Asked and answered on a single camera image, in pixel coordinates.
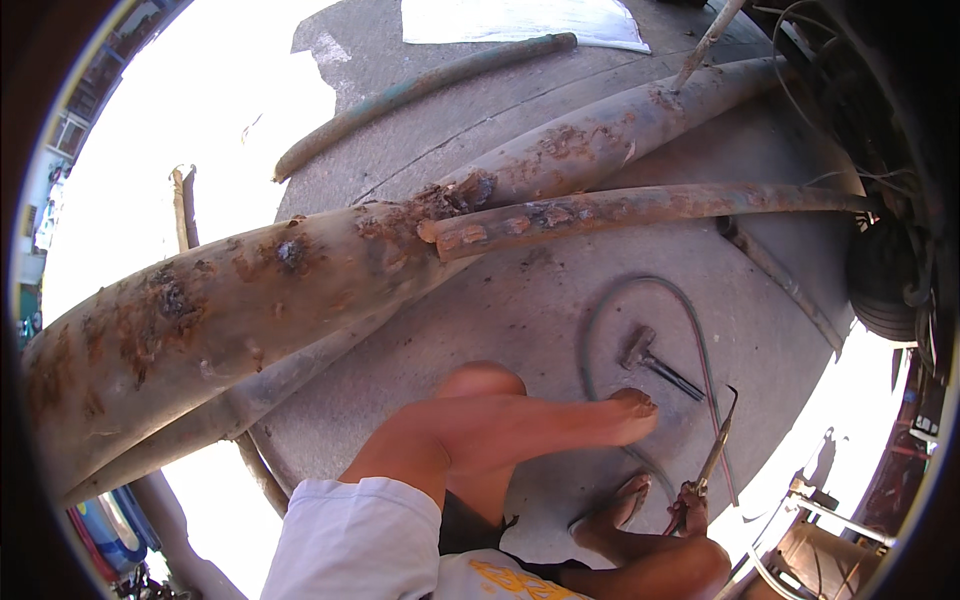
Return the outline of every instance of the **yellow print on shirt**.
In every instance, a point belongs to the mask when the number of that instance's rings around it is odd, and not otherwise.
[[[564,600],[565,598],[580,598],[587,600],[580,594],[573,593],[567,588],[561,588],[552,582],[543,581],[537,577],[532,577],[526,573],[514,573],[506,566],[497,566],[496,564],[482,563],[480,561],[469,562],[477,573],[483,575],[488,580],[494,582],[507,591],[525,591],[530,594],[534,600]]]

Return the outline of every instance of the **building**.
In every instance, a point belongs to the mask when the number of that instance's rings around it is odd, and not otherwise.
[[[14,314],[21,325],[30,321],[37,311],[46,253],[62,205],[61,191],[70,168],[84,147],[87,133],[123,79],[128,62],[189,3],[190,0],[141,0],[134,3],[117,19],[71,92],[66,106],[58,113],[58,122],[40,150],[36,168],[24,182],[21,196],[22,221],[14,248],[18,264],[13,269],[17,286],[13,297],[19,300]],[[30,330],[29,326],[25,327],[21,337],[31,337]]]

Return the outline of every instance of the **hammer head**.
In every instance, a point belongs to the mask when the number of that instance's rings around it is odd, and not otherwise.
[[[657,338],[657,332],[651,327],[641,325],[627,337],[623,351],[620,353],[620,366],[630,371],[641,365],[643,359],[650,354],[650,345]]]

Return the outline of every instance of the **hammer handle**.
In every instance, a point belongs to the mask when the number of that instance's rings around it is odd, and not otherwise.
[[[680,375],[678,372],[667,367],[666,364],[664,364],[663,361],[661,361],[656,356],[653,356],[652,354],[648,354],[644,362],[647,363],[646,366],[651,371],[655,372],[657,375],[663,377],[673,385],[677,386],[677,388],[684,394],[692,397],[698,402],[704,401],[704,398],[706,396],[704,395],[703,392],[700,391],[700,388],[698,388],[697,386],[693,385],[692,383],[684,379],[683,376]]]

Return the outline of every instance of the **concrete floor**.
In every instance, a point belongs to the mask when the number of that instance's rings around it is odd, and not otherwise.
[[[653,56],[580,48],[433,94],[367,126],[295,174],[278,220],[368,196],[403,198],[552,118],[668,76],[714,17],[709,8],[695,11],[644,0],[625,4]],[[686,36],[688,30],[695,36]],[[333,52],[331,40],[343,54]],[[313,50],[324,80],[337,90],[339,111],[487,45],[404,45],[398,3],[353,0],[304,20],[293,51]],[[740,14],[708,61],[769,51],[769,42]],[[818,147],[775,92],[689,132],[601,187],[744,180],[802,184],[836,169],[840,160],[831,148]],[[834,179],[818,185],[841,183]],[[743,220],[841,333],[852,320],[843,280],[850,222],[840,214]],[[574,350],[586,311],[613,281],[636,273],[665,276],[686,291],[703,322],[718,388],[730,383],[740,391],[729,449],[742,488],[800,413],[831,350],[782,290],[716,234],[712,221],[608,231],[486,256],[303,387],[253,428],[254,438],[289,490],[306,477],[336,477],[380,422],[428,396],[446,372],[468,360],[503,363],[523,377],[531,395],[582,401]],[[657,354],[699,382],[692,333],[681,307],[661,290],[627,290],[615,305],[601,319],[593,345],[598,392],[634,386],[653,397],[660,406],[660,427],[640,445],[680,483],[697,473],[712,444],[707,408],[651,373],[623,371],[613,359],[632,326],[648,324],[658,332]],[[730,400],[721,395],[721,406]],[[571,451],[518,466],[506,512],[520,519],[505,535],[503,548],[527,561],[577,558],[607,566],[576,548],[565,527],[635,467],[617,448]],[[720,474],[712,481],[709,501],[713,515],[729,503]],[[664,509],[663,494],[653,491],[632,529],[660,531],[668,520]]]

